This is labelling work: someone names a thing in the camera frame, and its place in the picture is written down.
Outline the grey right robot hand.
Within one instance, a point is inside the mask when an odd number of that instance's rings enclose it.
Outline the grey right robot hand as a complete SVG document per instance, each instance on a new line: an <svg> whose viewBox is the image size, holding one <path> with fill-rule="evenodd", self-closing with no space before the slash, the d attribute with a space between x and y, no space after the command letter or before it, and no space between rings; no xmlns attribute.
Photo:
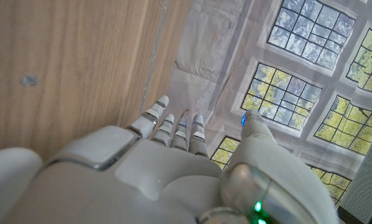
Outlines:
<svg viewBox="0 0 372 224"><path fill-rule="evenodd" d="M320 179L280 146L262 116L243 116L229 164L208 158L203 118L158 99L126 128L73 141L31 178L3 223L337 223Z"/></svg>

